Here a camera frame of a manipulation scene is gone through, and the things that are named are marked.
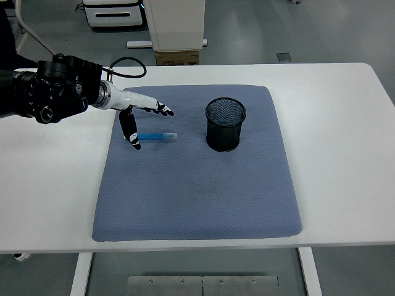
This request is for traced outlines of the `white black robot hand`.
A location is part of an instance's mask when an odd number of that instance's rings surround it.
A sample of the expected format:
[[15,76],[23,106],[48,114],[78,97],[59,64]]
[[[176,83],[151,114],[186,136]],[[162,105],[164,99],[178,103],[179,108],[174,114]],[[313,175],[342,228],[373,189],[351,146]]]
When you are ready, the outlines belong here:
[[142,109],[147,112],[154,112],[163,116],[173,116],[172,110],[165,104],[159,102],[153,97],[139,94],[131,91],[121,91],[117,88],[110,88],[110,94],[106,97],[106,104],[102,107],[106,109],[115,109],[120,113],[118,115],[123,137],[136,149],[140,150],[141,144],[138,137],[133,108]]

